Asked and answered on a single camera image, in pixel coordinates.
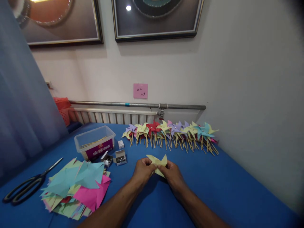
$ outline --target scissors blade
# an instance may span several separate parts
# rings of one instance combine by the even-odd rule
[[[53,164],[50,168],[48,168],[44,174],[47,174],[49,171],[51,171],[56,165],[58,165],[59,162],[61,162],[63,158],[59,159],[55,164]]]

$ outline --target scissors handle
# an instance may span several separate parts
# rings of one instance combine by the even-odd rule
[[[8,202],[12,201],[12,205],[14,205],[14,206],[21,204],[24,201],[26,201],[28,198],[30,198],[35,192],[37,192],[38,189],[40,189],[40,187],[44,183],[44,181],[45,181],[45,175],[38,174],[36,176],[33,176],[33,177],[29,178],[28,180],[26,180],[25,182],[23,182],[22,184],[20,184],[19,186],[17,186],[16,188],[14,188],[12,191],[10,191],[3,198],[2,202],[8,203]],[[24,186],[22,189],[20,189],[16,194],[14,194],[15,191],[17,191],[19,188],[21,188],[26,183],[28,183],[28,184],[26,186]],[[30,189],[32,189],[37,183],[38,183],[38,185],[30,193],[28,193],[25,197],[20,199],[23,195],[25,195],[27,192],[29,192]]]

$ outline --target blue table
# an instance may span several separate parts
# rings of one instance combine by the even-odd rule
[[[57,165],[48,177],[77,157],[74,144],[77,134],[107,125],[115,133],[115,149],[117,141],[121,139],[126,125],[118,124],[86,124],[66,138],[52,146],[38,159],[33,159],[31,165],[25,168],[0,188],[0,195],[4,197],[17,184],[27,178],[43,172],[59,158],[64,160]],[[154,155],[162,159],[167,154],[168,160],[176,163],[189,187],[216,214],[231,227],[294,227],[299,223],[299,217],[285,206],[278,198],[262,186],[256,179],[240,167],[219,147],[219,156],[213,157],[196,150],[194,153],[166,148],[145,148],[144,144],[130,147],[126,138],[123,139],[128,163],[122,166],[112,164],[109,168],[112,182],[108,188],[104,202],[108,201],[132,176],[136,161],[146,156]],[[67,217],[48,213],[37,192],[21,205],[13,207],[11,204],[0,203],[1,227],[75,227],[81,221],[74,221]],[[132,206],[124,223],[125,227],[194,227],[189,216],[173,196],[166,181],[153,175],[146,187],[140,193]]]

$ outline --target picture frame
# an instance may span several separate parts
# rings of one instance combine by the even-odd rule
[[[8,0],[30,48],[103,44],[97,0]]]
[[[195,37],[204,0],[112,0],[116,42]]]

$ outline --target finger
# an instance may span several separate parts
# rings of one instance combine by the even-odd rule
[[[161,171],[161,173],[166,177],[168,174],[169,169],[167,169],[166,167],[162,166],[162,165],[158,165],[158,169]]]
[[[149,165],[149,169],[151,170],[151,172],[152,172],[152,174],[153,174],[153,172],[157,169],[157,164],[151,164],[151,165]]]
[[[149,158],[142,158],[141,161],[145,164],[145,165],[151,165],[152,161]]]
[[[167,169],[171,169],[173,166],[175,166],[176,164],[174,164],[173,162],[171,162],[171,161],[167,161],[167,165],[166,165],[166,167],[167,167]]]

